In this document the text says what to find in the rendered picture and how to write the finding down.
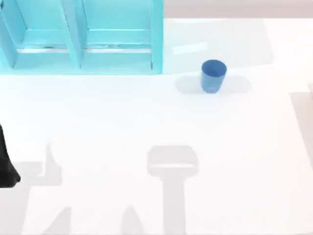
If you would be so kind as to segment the blue cup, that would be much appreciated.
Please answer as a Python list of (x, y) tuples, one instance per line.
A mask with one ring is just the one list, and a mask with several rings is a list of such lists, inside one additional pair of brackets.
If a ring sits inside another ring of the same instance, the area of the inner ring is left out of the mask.
[(227, 73), (227, 66), (220, 60), (211, 59), (201, 66), (201, 88), (206, 93), (217, 93)]

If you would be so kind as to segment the light blue rack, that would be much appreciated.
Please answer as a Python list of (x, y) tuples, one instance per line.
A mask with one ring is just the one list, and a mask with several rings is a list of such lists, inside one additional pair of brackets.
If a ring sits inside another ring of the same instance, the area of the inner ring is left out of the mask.
[(0, 0), (0, 74), (160, 74), (164, 0)]

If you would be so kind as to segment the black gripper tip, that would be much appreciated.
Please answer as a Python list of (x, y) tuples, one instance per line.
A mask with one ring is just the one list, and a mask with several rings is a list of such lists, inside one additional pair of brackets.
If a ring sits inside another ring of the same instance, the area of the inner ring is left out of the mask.
[(0, 125), (0, 188), (12, 188), (21, 181), (6, 148), (3, 128)]

